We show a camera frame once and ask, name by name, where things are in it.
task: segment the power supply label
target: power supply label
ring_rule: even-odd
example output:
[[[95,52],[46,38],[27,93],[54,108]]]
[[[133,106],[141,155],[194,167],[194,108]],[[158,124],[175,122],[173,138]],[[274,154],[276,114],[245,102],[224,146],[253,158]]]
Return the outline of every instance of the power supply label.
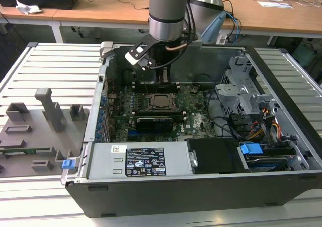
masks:
[[[166,162],[163,148],[127,149],[125,175],[127,177],[166,175]]]

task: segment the floor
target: floor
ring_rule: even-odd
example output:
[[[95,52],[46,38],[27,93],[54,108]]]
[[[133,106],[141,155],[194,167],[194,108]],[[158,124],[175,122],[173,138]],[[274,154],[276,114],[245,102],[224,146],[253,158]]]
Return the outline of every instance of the floor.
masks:
[[[6,24],[8,34],[0,34],[0,79],[2,79],[10,67],[15,63],[16,59],[19,57],[21,52],[24,50],[25,45],[29,42],[47,42],[55,43],[54,35],[49,26],[41,25],[8,25]],[[145,33],[141,33],[136,29],[118,29],[118,28],[101,28],[99,39],[95,38],[94,28],[82,27],[80,32],[83,38],[78,34],[78,28],[75,31],[71,27],[62,27],[62,34],[66,43],[95,43],[100,44],[103,41],[113,41],[118,43],[135,43]],[[253,46],[253,47],[268,47],[267,41],[269,37],[267,36],[249,36],[241,35],[235,46]],[[292,39],[285,38],[281,44],[282,47],[291,47],[294,42]],[[312,62],[315,67],[310,70],[314,77],[316,77],[322,69],[322,63],[320,62],[320,54],[322,45],[320,41],[314,40],[313,42],[307,42],[309,44],[313,43],[311,46],[313,51],[316,51],[315,61]]]

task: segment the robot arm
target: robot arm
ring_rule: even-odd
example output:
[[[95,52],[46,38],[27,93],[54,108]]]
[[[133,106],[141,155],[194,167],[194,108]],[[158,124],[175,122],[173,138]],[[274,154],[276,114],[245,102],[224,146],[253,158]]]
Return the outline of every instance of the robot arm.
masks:
[[[150,0],[149,35],[130,49],[125,56],[126,59],[132,65],[139,64],[143,69],[161,69],[170,66],[192,41],[190,32],[182,43],[187,7],[189,7],[188,0]]]
[[[214,9],[219,9],[219,12],[224,9],[222,0],[191,0],[191,3],[193,8],[189,0],[150,0],[149,34],[136,43],[125,58],[132,65],[138,64],[143,70],[159,71],[167,68],[169,72],[171,64],[181,57],[196,37],[198,25],[195,25],[193,10],[196,15],[205,15],[204,18],[198,18],[198,22],[209,24],[213,19]],[[187,30],[183,32],[185,15]],[[212,28],[220,28],[222,24],[217,23],[216,27],[210,25]]]

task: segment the aluminum profile table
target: aluminum profile table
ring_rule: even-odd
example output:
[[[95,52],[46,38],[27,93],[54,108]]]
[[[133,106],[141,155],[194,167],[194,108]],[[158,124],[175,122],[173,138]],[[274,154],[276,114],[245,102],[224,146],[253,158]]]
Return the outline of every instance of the aluminum profile table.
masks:
[[[6,121],[5,110],[10,102],[19,100],[25,102],[29,109],[41,109],[40,103],[33,99],[37,87],[51,87],[53,100],[59,101],[62,108],[68,108],[70,104],[79,102],[90,109],[100,66],[98,52],[99,45],[94,44],[39,43],[36,47],[26,48],[0,83],[2,118],[0,126],[3,126]],[[277,50],[259,53],[266,63],[274,61],[269,65],[274,73],[289,69],[283,71],[281,77],[295,75],[290,70],[292,65],[286,64],[291,62],[287,54],[281,54]],[[284,58],[267,59],[266,56],[269,56],[269,53]],[[1,227],[44,227],[60,224],[87,227],[320,226],[321,209],[322,190],[310,190],[281,207],[90,219],[84,216],[81,208],[61,185],[60,176],[0,179]]]
[[[283,88],[322,137],[322,89],[288,53],[279,49],[257,49]],[[269,90],[258,77],[266,93]]]

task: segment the wooden desk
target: wooden desk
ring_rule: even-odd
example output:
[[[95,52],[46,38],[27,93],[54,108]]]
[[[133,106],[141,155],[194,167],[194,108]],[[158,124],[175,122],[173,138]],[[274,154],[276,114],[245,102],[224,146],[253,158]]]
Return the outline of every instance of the wooden desk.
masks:
[[[149,0],[121,1],[132,2],[137,8],[149,4]],[[243,24],[242,34],[322,38],[322,8],[288,1],[293,9],[263,7],[256,0],[231,0],[235,16]],[[225,2],[225,8],[231,11],[229,2]],[[118,0],[78,0],[72,10],[44,8],[42,13],[30,15],[13,7],[0,10],[11,23],[51,26],[57,43],[63,43],[61,26],[148,29],[147,9],[136,10],[132,4]],[[221,32],[227,35],[231,29],[232,21],[227,19]]]
[[[149,0],[78,0],[72,10],[57,10],[54,20],[148,24]]]
[[[322,8],[303,6],[297,0],[284,1],[290,2],[293,9],[263,7],[256,0],[230,1],[235,16],[243,25],[243,34],[322,37]],[[225,9],[231,11],[230,3],[224,4]],[[232,21],[226,19],[223,28],[231,29]]]

